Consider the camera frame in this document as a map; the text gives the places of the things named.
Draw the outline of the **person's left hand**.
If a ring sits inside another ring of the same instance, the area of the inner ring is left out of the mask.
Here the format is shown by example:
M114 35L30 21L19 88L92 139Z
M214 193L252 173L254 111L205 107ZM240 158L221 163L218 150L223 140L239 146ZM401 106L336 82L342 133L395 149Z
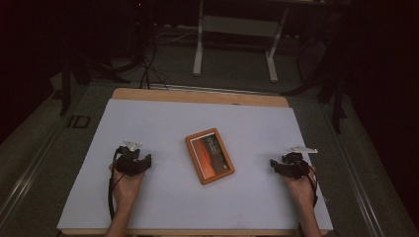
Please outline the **person's left hand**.
M111 191L114 195L117 208L133 208L140 192L145 173L130 177L113 169L113 166L110 166L110 169L113 171Z

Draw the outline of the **black metal stand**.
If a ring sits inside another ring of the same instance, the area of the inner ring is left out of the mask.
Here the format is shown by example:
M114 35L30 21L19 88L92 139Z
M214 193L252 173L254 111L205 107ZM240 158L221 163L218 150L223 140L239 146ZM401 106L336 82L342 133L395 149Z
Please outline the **black metal stand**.
M340 134L340 119L344 114L342 110L342 100L344 94L344 83L345 80L343 77L340 77L336 82L336 90L334 96L334 103L333 103L333 113L332 113L332 125L334 130Z
M71 104L71 82L70 82L70 53L69 46L65 43L61 48L62 56L62 93L61 93L61 112L64 116Z

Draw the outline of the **person's right hand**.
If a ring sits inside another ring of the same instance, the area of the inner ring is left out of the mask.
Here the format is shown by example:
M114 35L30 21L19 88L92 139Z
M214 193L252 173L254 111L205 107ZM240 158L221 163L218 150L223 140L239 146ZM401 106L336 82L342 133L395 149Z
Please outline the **person's right hand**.
M283 177L297 207L309 204L314 207L316 200L315 168L310 166L309 173L300 179Z

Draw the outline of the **white metal desk frame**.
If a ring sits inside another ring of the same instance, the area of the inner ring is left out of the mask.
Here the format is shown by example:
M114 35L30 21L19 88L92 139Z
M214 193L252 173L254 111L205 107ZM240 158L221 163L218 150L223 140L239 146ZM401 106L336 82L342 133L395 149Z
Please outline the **white metal desk frame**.
M200 76L202 72L204 55L204 32L234 34L271 38L273 40L271 47L267 49L265 52L265 58L271 82L278 83L279 76L275 65L274 55L276 53L278 43L282 36L285 22L289 14L289 8L285 8L282 11L281 18L277 22L269 22L261 20L206 15L204 13L205 0L200 0L199 3L200 5L198 18L198 39L193 66L193 75Z

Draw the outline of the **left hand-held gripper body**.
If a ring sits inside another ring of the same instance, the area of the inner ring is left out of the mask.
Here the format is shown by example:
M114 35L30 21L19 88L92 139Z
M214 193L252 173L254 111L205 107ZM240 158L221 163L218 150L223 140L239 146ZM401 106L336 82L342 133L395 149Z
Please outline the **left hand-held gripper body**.
M140 143L124 140L114 155L114 168L130 177L134 177L147 170L147 159L139 159Z

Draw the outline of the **black floor bracket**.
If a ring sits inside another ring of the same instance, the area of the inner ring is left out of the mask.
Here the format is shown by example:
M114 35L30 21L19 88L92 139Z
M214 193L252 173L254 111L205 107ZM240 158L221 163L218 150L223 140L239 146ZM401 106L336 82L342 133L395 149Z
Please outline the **black floor bracket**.
M84 116L72 116L67 124L67 128L87 128L91 118Z

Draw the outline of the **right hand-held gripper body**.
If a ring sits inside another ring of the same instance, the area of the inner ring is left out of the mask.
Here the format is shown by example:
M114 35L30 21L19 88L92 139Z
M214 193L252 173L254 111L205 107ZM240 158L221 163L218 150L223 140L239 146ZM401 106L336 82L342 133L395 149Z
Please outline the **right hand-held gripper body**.
M299 179L307 176L309 173L309 165L303 160L303 154L317 153L316 149L304 146L295 146L287 148L288 154L282 157L283 163L278 167L278 173L288 178Z

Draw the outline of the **metal floor rail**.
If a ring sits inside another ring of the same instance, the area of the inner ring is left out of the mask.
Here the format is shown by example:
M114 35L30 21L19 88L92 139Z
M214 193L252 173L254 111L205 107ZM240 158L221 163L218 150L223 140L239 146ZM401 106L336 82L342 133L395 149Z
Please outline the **metal floor rail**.
M354 163L352 162L350 154L346 149L342 138L335 131L335 128L332 125L332 111L328 108L327 105L321 105L320 110L322 111L322 114L327 122L328 130L332 133L332 137L336 142L335 147L338 149L340 153L340 159L344 163L344 170L347 180L350 184L353 197L357 202L358 209L360 210L367 229L370 233L370 237L384 237L382 228L377 220L377 216L372 207L371 200L361 182L359 173L357 172Z
M19 177L12 191L7 195L5 201L0 205L0 233L5 231L12 216L15 214L21 202L30 190L39 173L39 169L42 166L44 158L62 128L62 123L57 123L52 127L40 147L36 150L36 153L33 155L29 166Z

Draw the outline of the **wooden photo frame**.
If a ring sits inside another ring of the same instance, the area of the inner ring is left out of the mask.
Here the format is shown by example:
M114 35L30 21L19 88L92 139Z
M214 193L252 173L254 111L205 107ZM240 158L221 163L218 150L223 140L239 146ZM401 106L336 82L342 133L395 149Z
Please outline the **wooden photo frame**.
M202 185L207 185L235 172L216 128L191 134L185 138L185 142Z

